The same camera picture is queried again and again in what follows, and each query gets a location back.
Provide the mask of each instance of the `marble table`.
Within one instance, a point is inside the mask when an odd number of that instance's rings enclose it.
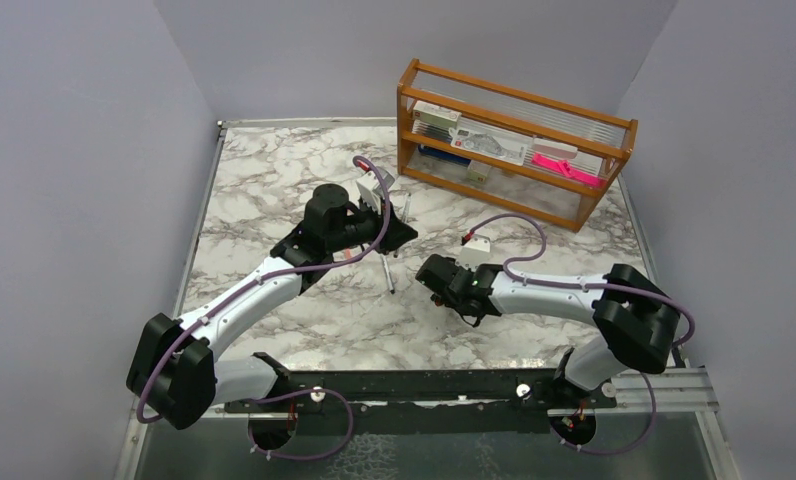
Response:
[[[255,269],[300,221],[316,186],[338,183],[356,200],[354,155],[395,174],[395,142],[394,126],[228,130],[184,311]],[[264,351],[291,369],[555,367],[569,346],[597,335],[592,327],[539,315],[487,317],[473,329],[450,310],[434,306],[430,292],[413,278],[422,262],[432,253],[456,255],[469,227],[503,210],[398,177],[391,193],[399,211],[408,192],[409,223],[419,238],[399,258],[389,257],[395,295],[386,290],[380,259],[372,254],[329,272],[257,322],[222,358]],[[545,256],[520,269],[578,275],[603,273],[622,262],[645,271],[618,184],[579,233],[554,226],[546,231]],[[495,245],[494,262],[538,248],[536,233],[516,219],[493,223],[483,234]]]

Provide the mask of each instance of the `gray wall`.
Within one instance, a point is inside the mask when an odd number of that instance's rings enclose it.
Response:
[[[394,116],[413,57],[612,113],[676,0],[156,0],[223,119]]]
[[[109,478],[214,116],[147,0],[0,1],[0,478]]]
[[[746,479],[796,478],[796,0],[681,0],[621,105],[625,171]]]

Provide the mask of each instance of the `pink object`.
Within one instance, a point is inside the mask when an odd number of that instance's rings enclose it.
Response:
[[[572,180],[589,185],[590,187],[600,187],[603,183],[601,178],[572,167],[572,165],[570,165],[566,160],[554,160],[553,158],[548,158],[545,155],[535,153],[533,155],[532,162],[534,165],[547,168],[553,172],[563,175],[566,178],[571,178]]]

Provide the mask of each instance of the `marble tabletop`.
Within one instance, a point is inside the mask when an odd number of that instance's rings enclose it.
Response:
[[[313,189],[338,183],[357,198],[354,155],[396,173],[394,126],[229,129],[186,291],[184,311],[221,294],[255,269],[300,221]],[[251,327],[222,355],[264,351],[291,369],[447,369],[555,367],[569,346],[597,335],[592,327],[539,315],[487,317],[471,328],[414,280],[432,253],[456,256],[459,238],[504,210],[397,177],[390,189],[419,238],[389,257],[396,293],[386,289],[379,257],[334,269],[302,296]],[[579,233],[548,226],[545,256],[519,269],[557,275],[609,271],[643,259],[620,187],[614,184]],[[493,262],[534,252],[538,238],[520,220],[484,228]]]

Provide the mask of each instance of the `purple cable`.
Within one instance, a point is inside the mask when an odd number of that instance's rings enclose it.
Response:
[[[224,300],[219,302],[218,305],[209,310],[207,314],[204,316],[204,318],[209,320],[215,317],[216,315],[218,315],[219,312],[224,310],[224,307],[230,305],[231,302],[242,296],[250,289],[256,287],[257,285],[262,284],[266,280],[270,280],[272,278],[279,277],[281,275],[288,275],[290,273],[297,274],[304,272],[317,272],[320,270],[330,270],[336,267],[344,267],[345,265],[350,265],[352,263],[359,262],[360,260],[363,259],[363,257],[368,255],[372,250],[374,250],[375,248],[377,248],[378,245],[380,245],[381,240],[383,240],[383,237],[386,235],[386,230],[389,228],[389,217],[391,216],[392,213],[392,204],[389,202],[389,187],[388,185],[386,185],[386,180],[383,179],[383,175],[380,174],[380,172],[377,170],[377,168],[368,158],[363,157],[362,155],[357,155],[354,157],[352,162],[355,166],[360,166],[360,163],[362,163],[363,165],[367,166],[370,171],[374,172],[374,176],[377,178],[377,182],[380,184],[380,190],[383,192],[383,203],[385,204],[383,208],[383,226],[380,227],[380,232],[378,232],[377,237],[375,237],[374,241],[368,246],[368,248],[366,248],[365,250],[363,250],[354,257],[351,257],[347,260],[342,260],[341,262],[337,263],[329,263],[326,265],[311,265],[308,267],[287,268],[284,270],[269,272],[265,276],[251,280],[242,287],[238,288],[229,297],[225,298]],[[154,370],[151,372],[151,375],[148,377],[148,380],[145,382],[145,387],[142,389],[142,394],[139,395],[139,404],[136,406],[136,419],[139,421],[139,423],[152,423],[162,418],[162,415],[145,417],[144,410],[145,410],[145,405],[148,402],[148,396],[151,393],[151,387],[153,386],[154,383],[156,383],[157,377],[159,377],[160,372],[162,372],[163,367],[165,367],[165,364],[166,362],[168,362],[168,359],[171,358],[171,355],[173,355],[174,352],[176,352],[177,349],[180,348],[180,345],[190,335],[192,335],[192,333],[194,333],[195,330],[200,328],[201,325],[203,325],[203,323],[201,322],[200,319],[197,320],[195,323],[193,323],[189,328],[187,328],[183,333],[181,333],[176,340],[174,340],[174,343],[172,343],[171,346],[168,347],[168,350],[165,351],[163,356],[160,357],[159,362],[157,362],[156,367],[154,367]]]
[[[342,437],[342,440],[335,447],[331,448],[326,452],[318,453],[315,455],[289,455],[287,453],[271,453],[273,452],[272,450],[263,450],[257,445],[257,442],[254,441],[254,435],[251,432],[251,428],[248,427],[248,440],[250,440],[251,442],[252,452],[254,451],[260,452],[263,455],[266,455],[266,457],[269,459],[274,457],[274,458],[282,458],[284,460],[312,462],[316,460],[324,460],[325,458],[334,455],[343,448],[345,448],[345,446],[348,445],[348,442],[351,441],[351,436],[354,434],[354,411],[351,410],[351,404],[348,403],[348,400],[345,397],[343,397],[339,392],[329,390],[327,388],[311,388],[308,390],[299,390],[297,392],[287,393],[286,395],[279,395],[277,397],[261,398],[259,400],[252,399],[251,401],[258,405],[263,405],[266,403],[282,402],[283,400],[300,397],[301,395],[307,395],[313,392],[329,393],[330,395],[333,395],[334,397],[342,401],[342,404],[345,405],[345,411],[348,412],[348,430],[345,432],[345,436]]]
[[[513,280],[516,280],[518,282],[526,282],[529,285],[539,285],[541,287],[567,288],[567,289],[577,289],[577,290],[580,290],[582,288],[587,288],[587,289],[594,288],[596,290],[599,290],[599,289],[615,290],[617,292],[631,293],[631,294],[634,294],[634,295],[639,295],[641,297],[650,298],[652,300],[657,300],[658,302],[662,302],[662,303],[674,308],[675,310],[681,312],[681,314],[683,314],[683,316],[686,317],[687,323],[689,325],[688,328],[687,328],[687,333],[685,333],[681,338],[675,340],[672,343],[672,347],[679,347],[679,346],[685,344],[695,334],[695,320],[692,317],[692,313],[690,313],[690,311],[687,310],[683,305],[679,304],[675,300],[673,300],[673,299],[671,299],[671,298],[669,298],[669,297],[667,297],[665,295],[660,295],[660,294],[657,294],[657,293],[654,293],[654,292],[650,292],[648,290],[643,290],[641,288],[627,287],[627,286],[624,286],[624,285],[616,285],[616,284],[613,284],[613,283],[587,283],[587,284],[581,286],[581,284],[579,284],[579,283],[555,282],[555,281],[552,281],[552,280],[540,280],[540,279],[535,279],[535,278],[525,278],[525,277],[522,277],[520,275],[516,275],[515,273],[513,273],[512,270],[510,270],[510,264],[511,263],[513,263],[513,262],[529,262],[531,260],[536,260],[539,257],[541,257],[542,254],[545,253],[546,244],[548,243],[548,238],[546,237],[545,231],[543,231],[542,226],[536,220],[534,220],[533,218],[531,218],[531,217],[529,217],[527,215],[523,215],[521,213],[502,213],[500,215],[495,215],[493,217],[487,218],[486,220],[484,220],[484,221],[480,222],[479,224],[475,225],[474,227],[471,228],[471,230],[469,230],[469,234],[474,234],[475,230],[483,227],[484,225],[486,225],[486,224],[488,224],[490,222],[493,222],[493,221],[498,220],[500,218],[510,218],[510,217],[512,217],[512,218],[520,218],[520,219],[525,220],[526,222],[530,223],[531,225],[533,225],[533,227],[536,228],[536,231],[539,233],[540,238],[542,239],[542,246],[540,247],[539,251],[537,253],[533,254],[533,255],[530,255],[530,256],[527,256],[527,257],[511,257],[511,258],[508,258],[507,260],[504,260],[504,263],[503,263],[502,266],[504,267],[504,273],[506,273],[508,277],[510,277]]]
[[[557,433],[556,430],[552,429],[554,434],[557,435],[558,438],[560,438],[560,443],[567,448],[576,450],[578,453],[585,453],[587,455],[597,455],[602,457],[628,453],[631,450],[642,445],[645,442],[645,440],[648,438],[648,436],[651,435],[651,432],[654,431],[654,426],[657,424],[657,398],[655,398],[654,396],[654,387],[651,386],[651,381],[644,373],[640,372],[640,375],[642,375],[642,379],[645,380],[645,385],[648,387],[648,394],[649,396],[651,396],[651,416],[648,417],[648,426],[645,427],[645,430],[642,431],[642,434],[640,434],[639,438],[629,443],[628,445],[625,445],[622,448],[617,448],[616,450],[592,450],[583,447],[579,449],[578,445],[573,445],[567,442],[566,440],[563,439],[563,437],[560,436],[559,433]]]

